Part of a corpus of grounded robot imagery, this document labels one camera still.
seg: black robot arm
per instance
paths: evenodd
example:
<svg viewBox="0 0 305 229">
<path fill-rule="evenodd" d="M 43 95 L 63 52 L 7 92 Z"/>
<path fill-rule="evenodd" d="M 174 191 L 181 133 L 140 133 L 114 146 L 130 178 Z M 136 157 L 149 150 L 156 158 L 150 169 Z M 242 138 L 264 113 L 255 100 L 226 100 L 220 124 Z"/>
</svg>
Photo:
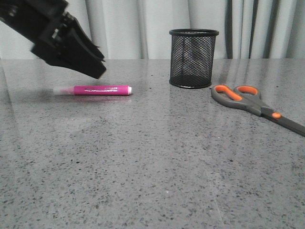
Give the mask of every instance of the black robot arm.
<svg viewBox="0 0 305 229">
<path fill-rule="evenodd" d="M 34 43 L 31 52 L 53 66 L 93 78 L 106 71 L 103 54 L 92 44 L 65 0 L 0 0 L 0 20 Z"/>
</svg>

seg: scissors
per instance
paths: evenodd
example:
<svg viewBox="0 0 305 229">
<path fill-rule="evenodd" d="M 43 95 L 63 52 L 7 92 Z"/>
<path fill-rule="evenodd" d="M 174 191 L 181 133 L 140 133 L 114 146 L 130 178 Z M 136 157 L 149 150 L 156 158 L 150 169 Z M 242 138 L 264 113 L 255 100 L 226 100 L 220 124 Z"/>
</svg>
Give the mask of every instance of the scissors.
<svg viewBox="0 0 305 229">
<path fill-rule="evenodd" d="M 224 106 L 262 116 L 305 136 L 305 126 L 283 117 L 280 113 L 275 112 L 271 107 L 263 103 L 260 99 L 260 92 L 255 87 L 242 85 L 235 87 L 232 91 L 226 85 L 216 85 L 212 87 L 211 95 L 214 100 Z"/>
</svg>

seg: gray scissor handle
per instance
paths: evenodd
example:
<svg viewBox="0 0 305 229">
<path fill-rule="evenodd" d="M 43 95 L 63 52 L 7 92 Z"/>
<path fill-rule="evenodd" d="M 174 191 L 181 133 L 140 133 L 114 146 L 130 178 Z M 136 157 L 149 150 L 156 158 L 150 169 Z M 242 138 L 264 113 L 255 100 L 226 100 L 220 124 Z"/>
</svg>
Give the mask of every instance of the gray scissor handle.
<svg viewBox="0 0 305 229">
<path fill-rule="evenodd" d="M 226 85 L 216 85 L 212 87 L 211 95 L 224 106 L 245 110 L 257 116 L 262 114 L 261 107 L 269 107 L 260 100 L 260 92 L 252 86 L 237 86 L 232 91 Z"/>
</svg>

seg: pencil cup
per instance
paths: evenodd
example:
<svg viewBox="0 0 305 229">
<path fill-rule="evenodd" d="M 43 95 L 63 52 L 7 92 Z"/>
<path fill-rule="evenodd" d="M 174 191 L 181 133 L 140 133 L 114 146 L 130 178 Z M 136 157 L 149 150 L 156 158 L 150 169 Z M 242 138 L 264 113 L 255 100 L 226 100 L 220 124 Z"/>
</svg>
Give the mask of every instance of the pencil cup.
<svg viewBox="0 0 305 229">
<path fill-rule="evenodd" d="M 182 88 L 211 85 L 216 30 L 170 30 L 172 36 L 170 84 Z"/>
</svg>

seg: scissor blade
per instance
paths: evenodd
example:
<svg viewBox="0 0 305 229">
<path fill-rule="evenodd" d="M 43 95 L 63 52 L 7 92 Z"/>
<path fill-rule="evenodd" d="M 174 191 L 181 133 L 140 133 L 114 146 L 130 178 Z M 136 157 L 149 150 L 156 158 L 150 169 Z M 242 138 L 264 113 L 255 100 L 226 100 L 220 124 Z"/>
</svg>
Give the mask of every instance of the scissor blade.
<svg viewBox="0 0 305 229">
<path fill-rule="evenodd" d="M 288 118 L 281 116 L 280 118 L 273 118 L 272 114 L 274 111 L 270 108 L 262 108 L 262 117 L 265 117 L 272 122 L 275 122 L 289 130 L 296 132 L 299 135 L 305 137 L 305 126 L 302 126 Z"/>
</svg>

